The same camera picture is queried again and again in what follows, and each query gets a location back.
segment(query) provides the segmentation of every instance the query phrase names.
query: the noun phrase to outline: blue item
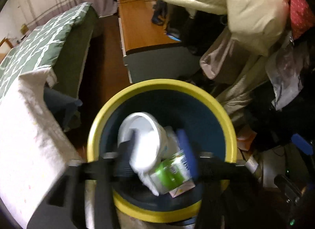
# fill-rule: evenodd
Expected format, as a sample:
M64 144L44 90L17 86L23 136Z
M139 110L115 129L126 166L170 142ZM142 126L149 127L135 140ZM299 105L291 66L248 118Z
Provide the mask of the blue item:
M70 126L70 121L78 111L78 107L82 105L80 99L69 97L59 91L45 87L44 101L63 130L74 128Z
M190 147L189 140L185 133L185 130L183 129L176 130L176 135L178 138L179 147L181 150L184 151L190 174L192 175L193 179L197 179L198 178L197 160L192 148Z
M291 141L306 155L313 155L313 147L299 134L293 134L291 137Z
M175 41L181 41L180 39L177 39L177 38L175 38L175 37L174 37L174 36L172 36L172 35L167 34L167 36L168 36L169 38L171 38L172 40L175 40Z

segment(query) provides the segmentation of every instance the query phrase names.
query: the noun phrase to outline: wooden floor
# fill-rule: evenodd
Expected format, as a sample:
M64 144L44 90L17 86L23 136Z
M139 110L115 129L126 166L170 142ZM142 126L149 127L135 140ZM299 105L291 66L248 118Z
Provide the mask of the wooden floor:
M116 15L100 19L100 36L90 42L79 98L81 127L71 130L67 137L83 158L92 122L102 106L116 93L130 85L127 68L122 61L120 33Z

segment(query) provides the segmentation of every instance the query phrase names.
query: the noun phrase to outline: black bag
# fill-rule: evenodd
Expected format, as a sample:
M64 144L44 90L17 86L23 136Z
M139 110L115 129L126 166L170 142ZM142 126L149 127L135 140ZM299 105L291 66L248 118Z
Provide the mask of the black bag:
M165 30L168 35L181 40L192 54L201 56L222 33L226 24L226 15L197 11L191 17L185 8L171 5L168 6Z

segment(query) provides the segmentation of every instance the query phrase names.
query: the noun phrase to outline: wooden furniture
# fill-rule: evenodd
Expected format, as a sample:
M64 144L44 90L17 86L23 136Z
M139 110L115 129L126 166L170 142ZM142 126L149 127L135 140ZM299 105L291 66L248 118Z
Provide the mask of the wooden furniture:
M119 0L119 28L123 61L131 83L150 79L177 79L192 75L200 57L169 38L151 22L155 0Z
M2 41L0 41L0 63L5 58L7 53L13 48L12 43L7 38L3 38Z

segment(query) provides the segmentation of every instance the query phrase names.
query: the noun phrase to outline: trash can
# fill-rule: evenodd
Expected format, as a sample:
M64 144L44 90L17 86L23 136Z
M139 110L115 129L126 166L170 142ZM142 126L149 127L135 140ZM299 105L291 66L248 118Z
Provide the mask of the trash can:
M163 127L183 128L193 149L209 151L227 162L236 162L236 136L223 107L207 92L182 81L156 79L136 83L113 96L96 116L88 139L88 162L115 150L118 130L131 113L152 114ZM228 181L221 183L226 188ZM198 213L202 184L172 198L154 196L141 181L114 183L116 207L127 215L148 222L170 223Z

